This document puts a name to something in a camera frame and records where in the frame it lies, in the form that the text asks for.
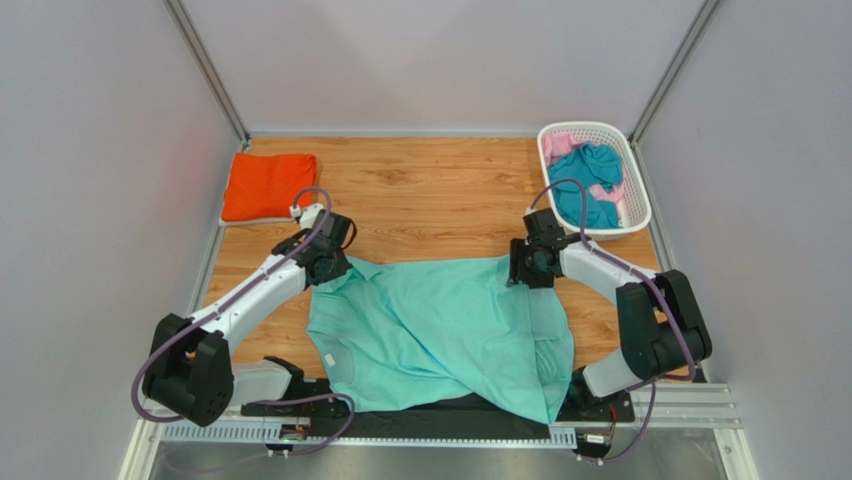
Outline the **mint green t-shirt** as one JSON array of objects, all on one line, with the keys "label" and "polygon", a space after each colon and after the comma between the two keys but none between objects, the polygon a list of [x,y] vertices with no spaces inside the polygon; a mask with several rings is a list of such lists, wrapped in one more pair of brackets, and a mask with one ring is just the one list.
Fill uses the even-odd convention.
[{"label": "mint green t-shirt", "polygon": [[507,257],[351,264],[312,290],[307,332],[332,389],[358,412],[475,394],[557,419],[575,345],[553,290],[510,284]]}]

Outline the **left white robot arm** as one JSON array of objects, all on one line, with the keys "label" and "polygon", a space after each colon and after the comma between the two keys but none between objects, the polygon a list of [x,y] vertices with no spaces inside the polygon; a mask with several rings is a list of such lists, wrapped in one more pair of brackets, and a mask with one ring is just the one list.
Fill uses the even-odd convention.
[{"label": "left white robot arm", "polygon": [[345,250],[357,236],[353,220],[320,205],[297,221],[299,231],[219,300],[158,323],[150,356],[133,380],[131,398],[142,417],[158,421],[141,405],[151,400],[171,411],[170,421],[207,427],[231,407],[288,400],[293,365],[277,357],[234,363],[233,353],[281,305],[350,270]]}]

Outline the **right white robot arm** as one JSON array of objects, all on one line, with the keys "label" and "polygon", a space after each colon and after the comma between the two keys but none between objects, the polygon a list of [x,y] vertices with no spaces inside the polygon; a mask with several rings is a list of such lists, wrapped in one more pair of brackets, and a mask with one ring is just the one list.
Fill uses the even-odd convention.
[{"label": "right white robot arm", "polygon": [[550,289],[566,278],[591,288],[617,310],[619,346],[604,359],[577,369],[568,396],[603,399],[670,377],[713,352],[713,344],[688,277],[654,272],[604,250],[582,233],[567,233],[551,210],[529,210],[527,235],[510,243],[509,282]]}]

